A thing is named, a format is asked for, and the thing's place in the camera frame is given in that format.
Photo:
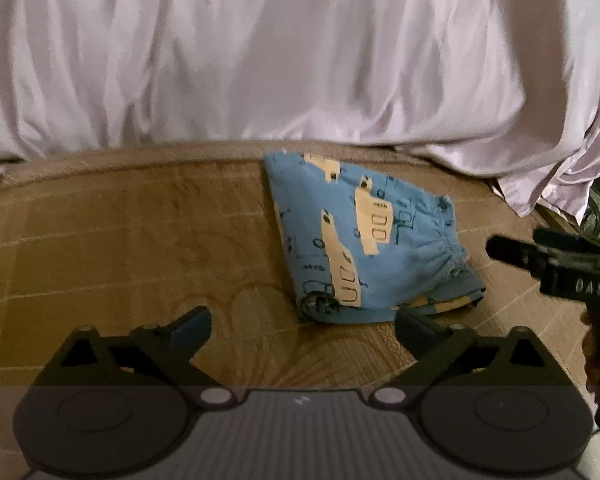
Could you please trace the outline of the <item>person's right hand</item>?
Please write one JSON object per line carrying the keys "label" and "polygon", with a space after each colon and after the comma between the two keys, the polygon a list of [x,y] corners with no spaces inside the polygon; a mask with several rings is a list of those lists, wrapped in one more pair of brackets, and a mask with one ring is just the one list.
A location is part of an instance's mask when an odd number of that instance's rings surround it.
{"label": "person's right hand", "polygon": [[597,347],[594,330],[588,312],[583,312],[581,322],[586,326],[582,340],[582,352],[585,358],[584,370],[586,375],[585,388],[594,396],[594,402],[600,403],[600,362],[597,359]]}

